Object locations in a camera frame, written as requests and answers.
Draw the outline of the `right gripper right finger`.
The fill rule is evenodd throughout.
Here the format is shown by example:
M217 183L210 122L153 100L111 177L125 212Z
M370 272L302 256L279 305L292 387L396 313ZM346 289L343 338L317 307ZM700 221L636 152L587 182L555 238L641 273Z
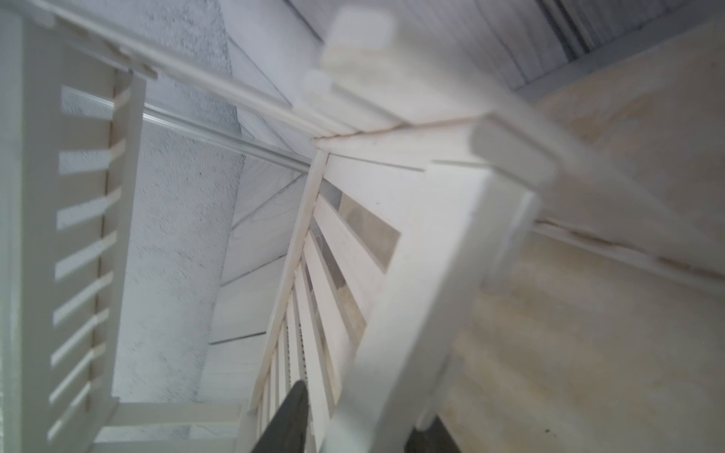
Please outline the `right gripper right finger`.
M404 447L405 453L460 453L458 445L439 417L436 417L427 430L416 430Z

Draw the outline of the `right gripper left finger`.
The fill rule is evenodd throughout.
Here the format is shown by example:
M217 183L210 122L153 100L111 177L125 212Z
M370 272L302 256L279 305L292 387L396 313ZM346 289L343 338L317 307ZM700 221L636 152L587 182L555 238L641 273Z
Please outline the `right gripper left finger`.
M307 444L310 400L304 381L297 381L262 433L252 453L303 453Z

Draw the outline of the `white wooden slatted rack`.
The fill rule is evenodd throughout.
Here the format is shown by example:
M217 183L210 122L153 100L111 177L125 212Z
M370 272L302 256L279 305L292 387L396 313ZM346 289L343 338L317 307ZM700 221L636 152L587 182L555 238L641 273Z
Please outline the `white wooden slatted rack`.
M145 83L315 147L247 407L111 393ZM84 9L1 5L7 452L721 452L724 247L384 9L337 14L294 106Z

